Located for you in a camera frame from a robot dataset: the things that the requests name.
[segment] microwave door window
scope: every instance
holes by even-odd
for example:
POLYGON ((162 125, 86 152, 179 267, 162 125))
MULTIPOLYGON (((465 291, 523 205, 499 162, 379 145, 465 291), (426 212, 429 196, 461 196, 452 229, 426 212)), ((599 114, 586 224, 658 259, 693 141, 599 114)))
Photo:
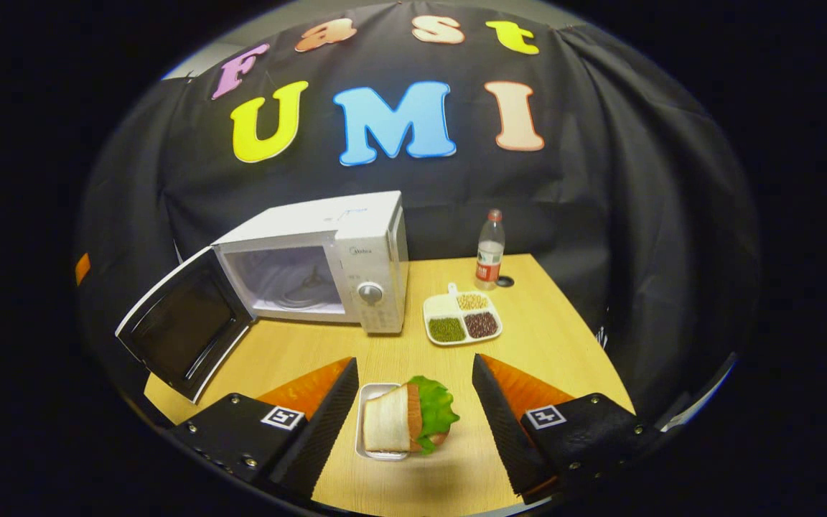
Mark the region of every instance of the microwave door window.
POLYGON ((181 380, 194 376, 235 318, 210 274, 188 284, 158 301, 134 330, 147 359, 181 380))
POLYGON ((256 309, 344 314, 321 246, 240 252, 229 262, 256 309))

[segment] orange tape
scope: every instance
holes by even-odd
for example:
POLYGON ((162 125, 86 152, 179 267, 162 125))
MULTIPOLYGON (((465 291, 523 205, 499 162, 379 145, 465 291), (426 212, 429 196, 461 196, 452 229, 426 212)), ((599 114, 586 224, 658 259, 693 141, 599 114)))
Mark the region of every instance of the orange tape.
POLYGON ((78 264, 75 265, 75 285, 82 284, 82 279, 91 271, 91 258, 88 258, 88 253, 79 258, 78 264))

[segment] bottle label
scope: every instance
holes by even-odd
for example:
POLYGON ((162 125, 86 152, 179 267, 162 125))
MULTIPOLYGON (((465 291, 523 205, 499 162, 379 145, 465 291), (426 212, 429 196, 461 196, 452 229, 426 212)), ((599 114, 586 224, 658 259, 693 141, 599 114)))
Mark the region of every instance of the bottle label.
POLYGON ((479 249, 477 251, 477 278, 482 281, 496 281, 500 278, 502 262, 502 253, 488 253, 479 249))

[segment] lettuce leaf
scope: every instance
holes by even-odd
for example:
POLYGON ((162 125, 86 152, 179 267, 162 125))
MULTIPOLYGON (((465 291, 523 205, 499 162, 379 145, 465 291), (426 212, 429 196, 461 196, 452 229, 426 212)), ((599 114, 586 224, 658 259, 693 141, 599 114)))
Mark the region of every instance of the lettuce leaf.
POLYGON ((436 449, 429 436, 437 432, 449 432, 452 423, 462 417, 452 411, 454 397, 446 386, 423 376, 411 377, 409 383, 420 389, 420 413, 423 415, 423 431, 416 442, 423 447, 421 454, 429 455, 436 449))

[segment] microwave control knob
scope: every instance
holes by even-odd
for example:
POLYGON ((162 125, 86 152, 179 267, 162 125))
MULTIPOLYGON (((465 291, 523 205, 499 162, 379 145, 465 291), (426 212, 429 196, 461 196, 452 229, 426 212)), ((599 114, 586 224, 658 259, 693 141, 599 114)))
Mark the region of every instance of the microwave control knob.
POLYGON ((359 297, 366 304, 374 305, 381 301, 381 286, 378 284, 362 284, 358 289, 359 297))

